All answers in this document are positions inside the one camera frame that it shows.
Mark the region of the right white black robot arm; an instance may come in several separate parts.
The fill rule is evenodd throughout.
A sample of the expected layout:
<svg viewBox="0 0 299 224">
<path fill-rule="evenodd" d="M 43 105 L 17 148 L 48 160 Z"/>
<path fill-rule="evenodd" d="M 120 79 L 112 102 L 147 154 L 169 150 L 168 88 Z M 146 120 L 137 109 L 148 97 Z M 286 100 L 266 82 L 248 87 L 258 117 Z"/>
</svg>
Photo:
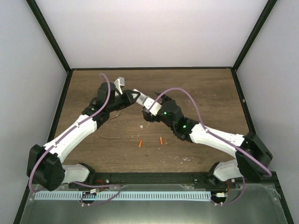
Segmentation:
<svg viewBox="0 0 299 224">
<path fill-rule="evenodd" d="M 271 177 L 268 169 L 272 154 L 253 132 L 246 135 L 232 134 L 209 128 L 186 117 L 175 100 L 162 96 L 162 101 L 141 94 L 137 100 L 142 105 L 143 117 L 148 122 L 163 122 L 182 141 L 207 145 L 232 156 L 227 162 L 217 162 L 207 174 L 208 184 L 220 187 L 225 181 L 243 177 L 252 182 L 260 182 Z"/>
</svg>

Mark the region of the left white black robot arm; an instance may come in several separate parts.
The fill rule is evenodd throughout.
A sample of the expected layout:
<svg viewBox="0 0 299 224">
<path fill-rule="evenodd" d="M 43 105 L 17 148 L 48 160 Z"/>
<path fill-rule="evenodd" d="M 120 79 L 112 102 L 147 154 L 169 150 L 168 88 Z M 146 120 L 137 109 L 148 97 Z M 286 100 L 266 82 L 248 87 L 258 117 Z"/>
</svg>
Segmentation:
<svg viewBox="0 0 299 224">
<path fill-rule="evenodd" d="M 98 130 L 110 117 L 110 113 L 125 109 L 138 101 L 137 90 L 122 90 L 122 83 L 102 83 L 97 96 L 82 111 L 79 118 L 62 134 L 43 146 L 34 145 L 28 158 L 29 188 L 33 183 L 48 191 L 56 190 L 63 183 L 79 182 L 89 189 L 95 184 L 91 167 L 84 164 L 65 165 L 70 152 L 88 135 Z"/>
</svg>

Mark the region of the white remote control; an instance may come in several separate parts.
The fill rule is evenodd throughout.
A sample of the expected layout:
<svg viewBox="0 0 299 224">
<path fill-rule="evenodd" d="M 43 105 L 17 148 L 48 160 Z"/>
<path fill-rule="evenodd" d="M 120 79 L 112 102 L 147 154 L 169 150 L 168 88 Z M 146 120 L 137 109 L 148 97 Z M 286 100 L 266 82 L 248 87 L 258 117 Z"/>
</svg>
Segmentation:
<svg viewBox="0 0 299 224">
<path fill-rule="evenodd" d="M 141 95 L 140 95 L 140 100 L 141 100 L 141 106 L 143 106 L 143 102 L 144 102 L 144 100 L 146 99 L 146 98 L 151 98 L 151 97 L 149 97 L 149 96 L 146 96 L 145 94 L 143 94 L 142 92 L 140 92 L 141 93 Z"/>
</svg>

